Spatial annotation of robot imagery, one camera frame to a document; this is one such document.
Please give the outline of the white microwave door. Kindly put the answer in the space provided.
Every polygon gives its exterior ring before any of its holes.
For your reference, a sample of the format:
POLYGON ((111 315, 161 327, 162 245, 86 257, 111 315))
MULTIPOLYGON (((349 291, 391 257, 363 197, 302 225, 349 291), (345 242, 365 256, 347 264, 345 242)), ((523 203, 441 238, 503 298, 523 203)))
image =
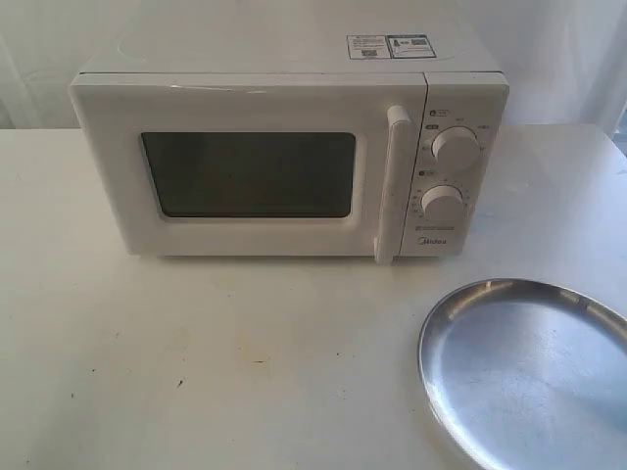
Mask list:
POLYGON ((401 252, 422 73, 84 73, 70 92, 135 255, 401 252))

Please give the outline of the white microwave oven body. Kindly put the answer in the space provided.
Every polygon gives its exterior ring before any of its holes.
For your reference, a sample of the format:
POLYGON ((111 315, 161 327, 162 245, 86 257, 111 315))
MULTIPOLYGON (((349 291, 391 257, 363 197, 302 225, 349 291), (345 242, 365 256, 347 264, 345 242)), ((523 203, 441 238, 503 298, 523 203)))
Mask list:
POLYGON ((460 253, 509 91, 453 1, 145 1, 75 78, 84 73, 422 73, 427 98, 401 252, 392 260, 460 253), (437 58, 352 60, 347 36, 360 34, 426 34, 437 58), (441 168, 432 154, 435 137, 454 126, 470 129, 481 149, 458 171, 441 168), (425 217, 421 198, 438 185, 459 189, 463 218, 425 217))

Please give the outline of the lower white control knob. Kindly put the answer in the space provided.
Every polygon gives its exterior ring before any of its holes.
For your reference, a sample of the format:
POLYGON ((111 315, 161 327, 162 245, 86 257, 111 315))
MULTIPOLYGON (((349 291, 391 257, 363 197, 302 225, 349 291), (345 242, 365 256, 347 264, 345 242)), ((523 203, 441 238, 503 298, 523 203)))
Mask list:
POLYGON ((426 218, 457 220, 464 217, 464 202, 458 188, 438 185, 428 189, 420 201, 426 218))

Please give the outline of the white control knob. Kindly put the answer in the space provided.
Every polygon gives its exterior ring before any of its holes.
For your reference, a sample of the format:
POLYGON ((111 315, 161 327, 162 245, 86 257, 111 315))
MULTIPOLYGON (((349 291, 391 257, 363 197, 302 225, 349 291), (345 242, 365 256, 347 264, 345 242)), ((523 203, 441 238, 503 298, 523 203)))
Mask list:
POLYGON ((420 201, 426 218, 457 220, 464 217, 464 202, 458 188, 438 185, 428 189, 420 201))
POLYGON ((463 126, 440 132, 432 142, 432 154, 438 166, 458 171, 473 165, 481 155, 475 134, 463 126))

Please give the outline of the upper white control knob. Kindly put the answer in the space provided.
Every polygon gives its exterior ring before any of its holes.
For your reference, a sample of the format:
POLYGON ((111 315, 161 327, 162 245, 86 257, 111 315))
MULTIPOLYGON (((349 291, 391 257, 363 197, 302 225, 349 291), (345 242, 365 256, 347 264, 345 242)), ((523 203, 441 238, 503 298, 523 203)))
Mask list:
POLYGON ((463 126, 440 132, 432 142, 432 154, 438 166, 458 171, 473 165, 481 155, 475 134, 463 126))

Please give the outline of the round steel tray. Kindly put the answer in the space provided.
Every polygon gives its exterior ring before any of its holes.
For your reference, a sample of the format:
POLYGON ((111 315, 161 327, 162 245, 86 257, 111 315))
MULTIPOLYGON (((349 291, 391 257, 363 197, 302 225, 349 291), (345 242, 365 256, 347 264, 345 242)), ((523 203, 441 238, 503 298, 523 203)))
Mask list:
POLYGON ((426 315, 418 376, 435 421, 481 469, 626 465, 626 319, 575 291, 497 278, 426 315))

